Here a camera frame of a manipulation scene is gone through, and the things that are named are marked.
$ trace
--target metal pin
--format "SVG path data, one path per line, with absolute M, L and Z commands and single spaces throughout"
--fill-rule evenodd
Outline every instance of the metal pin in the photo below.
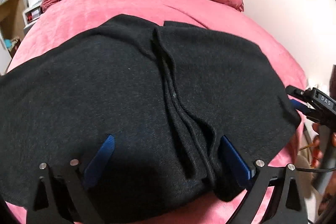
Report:
M 77 159 L 70 160 L 70 165 L 71 166 L 76 166 L 78 164 L 79 164 L 79 160 L 77 160 Z
M 263 167 L 265 165 L 265 163 L 262 160 L 257 160 L 256 165 L 258 165 L 259 167 Z
M 40 169 L 45 169 L 47 167 L 47 164 L 45 162 L 40 164 Z
M 288 167 L 289 170 L 292 170 L 292 171 L 295 170 L 295 165 L 294 164 L 288 164 L 287 167 Z

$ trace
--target black fabric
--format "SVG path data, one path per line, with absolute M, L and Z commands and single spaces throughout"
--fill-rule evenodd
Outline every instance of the black fabric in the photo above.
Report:
M 27 206 L 35 171 L 69 164 L 111 134 L 88 194 L 103 219 L 132 222 L 210 190 L 241 189 L 217 156 L 226 135 L 269 162 L 300 121 L 260 48 L 192 25 L 116 16 L 0 79 L 0 193 Z

